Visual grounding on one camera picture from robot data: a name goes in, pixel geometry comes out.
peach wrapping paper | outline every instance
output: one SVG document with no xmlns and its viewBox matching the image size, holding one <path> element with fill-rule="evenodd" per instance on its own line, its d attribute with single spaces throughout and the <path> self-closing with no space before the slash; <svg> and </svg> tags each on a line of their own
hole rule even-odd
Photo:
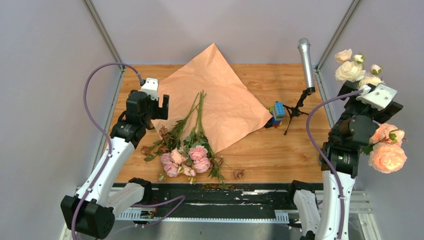
<svg viewBox="0 0 424 240">
<path fill-rule="evenodd" d="M 196 97 L 204 90 L 202 123 L 215 153 L 231 146 L 247 134 L 262 128 L 272 117 L 249 92 L 215 44 L 159 83 L 159 96 L 169 95 L 168 120 L 153 120 L 158 131 L 170 130 L 185 118 Z M 188 120 L 181 141 L 196 123 L 197 111 Z"/>
</svg>

pink lisianthus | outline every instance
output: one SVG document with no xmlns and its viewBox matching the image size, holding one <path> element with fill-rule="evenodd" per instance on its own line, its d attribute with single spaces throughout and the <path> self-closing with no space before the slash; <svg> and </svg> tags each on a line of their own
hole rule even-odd
<svg viewBox="0 0 424 240">
<path fill-rule="evenodd" d="M 203 158 L 206 158 L 207 154 L 208 150 L 204 146 L 192 147 L 190 148 L 190 151 L 188 151 L 188 155 L 195 163 Z"/>
<path fill-rule="evenodd" d="M 178 165 L 184 163 L 185 161 L 187 161 L 187 157 L 184 157 L 183 155 L 181 155 L 178 152 L 178 149 L 174 149 L 171 151 L 171 157 L 172 157 L 172 161 Z"/>
<path fill-rule="evenodd" d="M 193 167 L 197 173 L 202 174 L 211 167 L 211 162 L 207 157 L 204 157 L 198 161 L 195 161 Z"/>
<path fill-rule="evenodd" d="M 187 175 L 189 177 L 194 177 L 196 176 L 196 171 L 194 171 L 191 167 L 187 166 L 187 165 L 182 165 L 182 167 L 184 168 L 184 171 L 182 172 L 182 174 Z"/>
<path fill-rule="evenodd" d="M 176 177 L 178 176 L 178 164 L 170 162 L 167 165 L 163 167 L 163 170 L 165 170 L 166 175 L 170 177 Z"/>
<path fill-rule="evenodd" d="M 166 166 L 166 165 L 172 163 L 173 160 L 172 160 L 172 157 L 171 157 L 171 153 L 162 154 L 162 156 L 160 156 L 160 162 L 162 163 L 163 166 Z"/>
</svg>

blue lego brick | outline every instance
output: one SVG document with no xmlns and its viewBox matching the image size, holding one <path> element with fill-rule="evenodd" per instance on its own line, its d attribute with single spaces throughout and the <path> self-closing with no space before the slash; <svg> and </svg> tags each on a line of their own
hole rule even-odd
<svg viewBox="0 0 424 240">
<path fill-rule="evenodd" d="M 282 119 L 284 117 L 284 115 L 286 114 L 286 112 L 284 111 L 284 106 L 282 102 L 276 102 L 274 103 L 274 107 L 273 107 L 273 111 L 275 114 L 275 118 L 276 119 Z"/>
</svg>

cable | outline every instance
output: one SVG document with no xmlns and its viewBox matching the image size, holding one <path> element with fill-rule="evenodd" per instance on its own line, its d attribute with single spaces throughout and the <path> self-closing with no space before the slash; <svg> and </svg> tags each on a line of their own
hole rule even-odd
<svg viewBox="0 0 424 240">
<path fill-rule="evenodd" d="M 87 112 L 87 115 L 88 115 L 88 118 L 90 119 L 90 121 L 94 124 L 94 126 L 98 130 L 100 130 L 101 134 L 103 134 L 103 136 L 106 137 L 107 144 L 109 145 L 109 148 L 108 148 L 108 151 L 107 151 L 108 155 L 112 154 L 112 141 L 111 141 L 111 138 L 108 136 L 108 133 L 96 122 L 96 120 L 94 120 L 94 118 L 93 118 L 93 116 L 92 116 L 92 114 L 91 114 L 91 112 L 89 110 L 89 107 L 87 106 L 87 89 L 88 89 L 89 83 L 90 83 L 90 81 L 93 78 L 93 76 L 94 76 L 95 73 L 97 73 L 100 69 L 102 69 L 104 67 L 112 66 L 112 65 L 121 65 L 121 66 L 125 66 L 125 67 L 128 67 L 128 68 L 132 69 L 135 72 L 135 74 L 137 74 L 137 77 L 138 77 L 140 83 L 143 82 L 142 76 L 140 75 L 140 73 L 133 66 L 131 66 L 129 64 L 126 64 L 126 63 L 122 63 L 122 62 L 109 62 L 109 63 L 106 63 L 106 64 L 103 64 L 103 65 L 99 66 L 98 68 L 96 68 L 90 74 L 90 76 L 88 76 L 87 81 L 85 82 L 84 94 L 83 94 L 84 108 L 85 108 L 85 111 Z M 91 183 L 88 186 L 87 190 L 85 190 L 84 195 L 82 196 L 81 200 L 79 201 L 78 205 L 76 206 L 75 212 L 74 212 L 74 214 L 72 216 L 72 223 L 71 223 L 71 233 L 72 233 L 72 239 L 73 240 L 78 240 L 77 234 L 75 232 L 75 225 L 77 223 L 78 212 L 80 211 L 81 206 L 84 203 L 84 200 L 86 199 L 87 195 L 89 194 L 89 189 L 91 189 L 94 186 L 94 184 L 96 183 L 97 179 L 102 174 L 103 169 L 105 169 L 106 164 L 108 164 L 108 161 L 109 161 L 109 156 L 107 156 L 106 159 L 104 160 L 103 164 L 100 167 L 100 170 L 94 176 L 93 180 L 91 181 Z"/>
<path fill-rule="evenodd" d="M 329 99 L 329 100 L 327 100 L 327 101 L 324 101 L 324 102 L 322 102 L 321 104 L 319 104 L 318 106 L 316 106 L 310 113 L 309 113 L 309 115 L 307 116 L 307 120 L 306 120 L 306 132 L 307 132 L 307 135 L 308 135 L 308 137 L 309 137 L 309 139 L 310 139 L 310 141 L 312 142 L 312 144 L 313 144 L 313 146 L 316 148 L 316 150 L 318 150 L 318 152 L 319 152 L 319 154 L 321 155 L 321 157 L 325 160 L 325 162 L 328 164 L 328 166 L 330 167 L 330 170 L 331 170 L 331 172 L 334 174 L 334 177 L 335 177 L 335 180 L 336 180 L 336 182 L 337 182 L 337 186 L 338 186 L 338 193 L 339 193 L 339 195 L 340 195 L 340 210 L 341 210 L 341 212 L 340 212 L 340 223 L 339 223 L 339 225 L 338 225 L 338 234 L 337 234 L 337 239 L 342 239 L 342 234 L 343 234 L 343 226 L 344 226 L 344 224 L 345 224 L 345 221 L 344 221 L 344 219 L 345 219 L 345 201 L 343 200 L 343 198 L 345 197 L 344 195 L 343 195 L 343 187 L 342 187 L 342 183 L 340 182 L 340 178 L 339 178 L 339 175 L 337 174 L 337 171 L 336 171 L 336 169 L 334 168 L 334 166 L 331 164 L 331 161 L 327 158 L 327 156 L 323 153 L 323 151 L 321 150 L 321 148 L 318 146 L 318 144 L 317 144 L 317 142 L 315 142 L 315 140 L 314 140 L 314 138 L 312 137 L 312 134 L 311 134 L 311 128 L 310 128 L 310 123 L 311 123 L 311 118 L 312 118 L 312 116 L 314 115 L 314 113 L 319 109 L 319 108 L 321 108 L 322 106 L 324 106 L 324 105 L 327 105 L 327 104 L 329 104 L 329 103 L 331 103 L 331 102 L 334 102 L 334 101 L 336 101 L 336 100 L 339 100 L 339 99 L 344 99 L 344 98 L 348 98 L 348 97 L 351 97 L 351 96 L 354 96 L 354 95 L 358 95 L 358 94 L 360 94 L 360 93 L 362 93 L 363 92 L 363 90 L 358 90 L 358 91 L 353 91 L 353 92 L 350 92 L 350 93 L 347 93 L 347 94 L 343 94 L 343 95 L 340 95 L 340 96 L 336 96 L 336 97 L 333 97 L 333 98 L 331 98 L 331 99 Z"/>
<path fill-rule="evenodd" d="M 179 201 L 179 203 L 177 203 L 177 205 L 175 205 L 174 207 L 173 207 L 173 209 L 171 210 L 171 211 L 169 211 L 165 216 L 163 216 L 163 217 L 161 217 L 159 220 L 157 220 L 157 221 L 155 221 L 155 222 L 152 222 L 152 223 L 149 223 L 149 224 L 143 224 L 141 227 L 142 228 L 144 228 L 144 227 L 150 227 L 150 226 L 153 226 L 153 225 L 155 225 L 155 224 L 158 224 L 158 223 L 160 223 L 160 222 L 162 222 L 164 219 L 166 219 L 169 215 L 171 215 L 183 202 L 184 202 L 184 200 L 186 199 L 186 196 L 184 196 L 184 195 L 181 195 L 181 196 L 177 196 L 176 198 L 173 198 L 173 199 L 171 199 L 171 200 L 168 200 L 168 201 L 164 201 L 164 202 L 161 202 L 161 203 L 157 203 L 157 204 L 152 204 L 152 205 L 141 205 L 141 204 L 134 204 L 134 205 L 132 205 L 131 207 L 139 207 L 139 208 L 153 208 L 153 207 L 159 207 L 159 206 L 162 206 L 162 205 L 166 205 L 166 204 L 169 204 L 169 203 L 172 203 L 173 201 L 175 201 L 175 200 L 178 200 L 178 199 L 181 199 L 180 201 Z M 119 230 L 117 230 L 116 232 L 114 232 L 114 233 L 111 233 L 111 234 L 109 234 L 109 237 L 111 237 L 111 236 L 113 236 L 113 235 L 115 235 L 115 234 L 117 234 L 117 233 L 120 233 L 120 232 L 122 232 L 122 231 L 125 231 L 125 230 L 127 230 L 127 229 L 131 229 L 131 228 L 134 228 L 134 227 L 137 227 L 138 225 L 136 224 L 135 226 L 134 225 L 129 225 L 129 226 L 126 226 L 126 227 L 123 227 L 123 228 L 121 228 L 121 229 L 119 229 Z"/>
</svg>

robotic arm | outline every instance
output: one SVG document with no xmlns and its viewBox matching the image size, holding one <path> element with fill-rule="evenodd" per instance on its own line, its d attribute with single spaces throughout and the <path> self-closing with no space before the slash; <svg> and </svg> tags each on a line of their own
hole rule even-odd
<svg viewBox="0 0 424 240">
<path fill-rule="evenodd" d="M 154 119 L 168 119 L 169 96 L 163 96 L 162 107 L 159 107 L 159 83 L 157 79 L 147 78 L 141 90 L 132 90 L 126 100 L 126 110 L 119 116 L 110 133 L 112 151 L 105 150 L 94 171 L 78 189 L 75 196 L 65 196 L 60 204 L 68 229 L 71 229 L 72 218 L 77 204 L 84 193 L 89 191 L 77 215 L 75 230 L 77 232 L 104 239 L 112 230 L 115 218 L 137 202 L 148 203 L 152 198 L 151 183 L 133 178 L 120 191 L 110 195 L 115 179 L 128 157 L 137 148 L 140 140 L 151 129 L 149 123 Z M 102 169 L 106 158 L 109 161 Z M 99 173 L 100 176 L 92 188 L 90 183 Z"/>
<path fill-rule="evenodd" d="M 338 96 L 356 91 L 356 83 L 347 81 Z M 349 239 L 349 204 L 355 178 L 358 175 L 358 163 L 361 149 L 369 144 L 380 124 L 388 121 L 403 106 L 393 98 L 397 91 L 379 84 L 366 85 L 359 95 L 349 98 L 335 125 L 329 132 L 328 141 L 322 146 L 322 152 L 328 158 L 340 179 L 342 195 L 336 176 L 323 157 L 321 170 L 323 174 L 324 200 L 321 216 L 317 207 L 315 192 L 308 183 L 293 181 L 289 190 L 289 201 L 299 210 L 303 228 L 302 240 Z"/>
</svg>

